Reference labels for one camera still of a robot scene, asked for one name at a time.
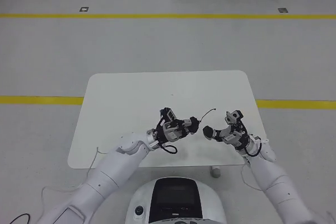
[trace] robotic hand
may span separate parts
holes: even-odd
[[[194,134],[199,123],[195,117],[179,120],[170,108],[164,108],[156,128],[122,136],[121,144],[107,153],[72,197],[43,215],[38,223],[89,223],[101,203],[128,180],[149,152],[162,148],[166,152],[177,153],[174,146],[166,146],[165,143]],[[168,151],[166,147],[174,148],[175,152]]]
[[[275,164],[275,153],[268,140],[249,134],[241,119],[240,110],[226,113],[228,127],[215,130],[209,126],[203,128],[204,136],[217,142],[231,144],[251,168],[260,189],[269,198],[283,223],[316,223],[309,209],[298,195],[292,181],[285,171]]]

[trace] table leg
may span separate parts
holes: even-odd
[[[211,176],[214,178],[219,178],[220,177],[220,166],[211,166]]]

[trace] white cable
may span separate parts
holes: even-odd
[[[44,202],[44,190],[45,189],[50,189],[50,190],[53,190],[55,192],[62,192],[62,193],[68,193],[68,192],[74,192],[76,191],[78,188],[80,188],[82,186],[82,184],[84,184],[86,182],[86,180],[88,179],[88,174],[90,173],[90,170],[92,169],[92,166],[94,165],[94,162],[96,160],[96,157],[97,157],[97,154],[107,154],[107,152],[100,152],[99,151],[99,148],[97,147],[96,148],[96,154],[95,154],[95,157],[94,159],[92,160],[91,162],[91,165],[90,167],[88,168],[88,171],[86,173],[86,177],[84,179],[84,181],[79,185],[79,186],[76,186],[74,187],[73,189],[60,189],[59,187],[56,187],[56,186],[44,186],[41,190],[41,205],[42,205],[42,212],[41,212],[41,215],[40,217],[38,218],[37,222],[39,222],[39,220],[43,217],[44,213],[45,213],[45,202]]]
[[[248,186],[248,187],[250,187],[250,188],[253,188],[254,190],[258,190],[258,191],[262,192],[261,189],[259,189],[259,188],[255,188],[255,187],[249,185],[247,182],[245,182],[244,177],[243,177],[243,175],[242,175],[242,172],[243,172],[243,170],[244,170],[244,166],[245,166],[245,165],[246,165],[246,164],[244,164],[244,165],[241,167],[241,170],[240,170],[240,175],[241,175],[242,182],[244,182],[244,184],[245,184],[246,186]]]
[[[244,164],[244,165],[241,167],[241,170],[240,170],[240,174],[241,174],[241,179],[242,179],[242,181],[244,182],[244,184],[245,184],[246,186],[248,186],[248,187],[250,187],[250,188],[253,188],[254,190],[258,190],[258,191],[260,191],[260,192],[263,192],[263,190],[258,189],[258,188],[255,188],[255,187],[249,185],[247,182],[245,182],[245,180],[244,180],[244,176],[243,176],[243,174],[242,174],[245,165],[246,165],[246,164]],[[267,189],[269,189],[270,187],[272,187],[272,185],[275,183],[275,181],[276,181],[277,179],[281,178],[282,176],[286,176],[286,175],[281,175],[281,176],[275,178],[275,180],[272,181],[272,183],[269,185],[269,187],[268,187]],[[322,215],[318,214],[317,212],[315,212],[315,211],[312,210],[311,208],[308,208],[308,209],[309,209],[310,211],[314,212],[316,215],[318,215],[320,218],[322,218],[322,219],[323,219],[325,222],[327,222],[328,224],[336,224],[336,220],[335,220],[335,218],[334,218],[334,216],[332,215],[331,212],[326,211],[326,213],[327,213],[327,217],[328,217],[327,219],[329,219],[329,220],[327,220],[325,217],[323,217]]]

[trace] black power cord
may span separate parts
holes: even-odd
[[[24,214],[21,214],[21,215],[17,216],[14,220],[12,220],[12,221],[10,222],[10,224],[13,224],[13,222],[15,222],[15,221],[16,221],[18,218],[20,218],[21,216],[27,216],[27,224],[30,223],[30,219],[31,219],[30,214],[28,214],[28,213],[24,213]]]
[[[245,134],[248,134],[248,131],[246,130],[245,125],[242,122],[240,122],[240,124],[241,124],[242,130],[245,132]],[[261,150],[262,150],[262,143],[261,142],[260,142],[260,146],[259,146],[259,149],[258,149],[257,153],[255,153],[253,155],[248,152],[248,150],[246,149],[246,146],[244,148],[245,153],[250,157],[257,157]]]
[[[178,153],[177,147],[172,146],[171,144],[168,145],[168,146],[166,146],[166,147],[164,147],[162,144],[158,144],[158,145],[159,145],[159,147],[161,147],[161,149],[163,149],[164,151],[168,152],[169,154],[177,154]],[[175,151],[172,152],[172,151],[167,150],[166,148],[174,148]]]
[[[256,157],[256,156],[258,156],[258,154],[260,153],[260,151],[262,150],[262,143],[260,143],[260,146],[259,146],[259,149],[258,149],[258,152],[257,153],[255,153],[254,155],[252,155],[252,154],[250,154],[247,150],[246,150],[246,148],[244,148],[244,150],[245,150],[245,153],[248,155],[248,156],[250,156],[250,157]]]

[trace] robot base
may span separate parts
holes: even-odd
[[[226,224],[218,194],[199,181],[166,177],[141,186],[132,196],[125,224],[148,224],[168,218],[204,218]]]

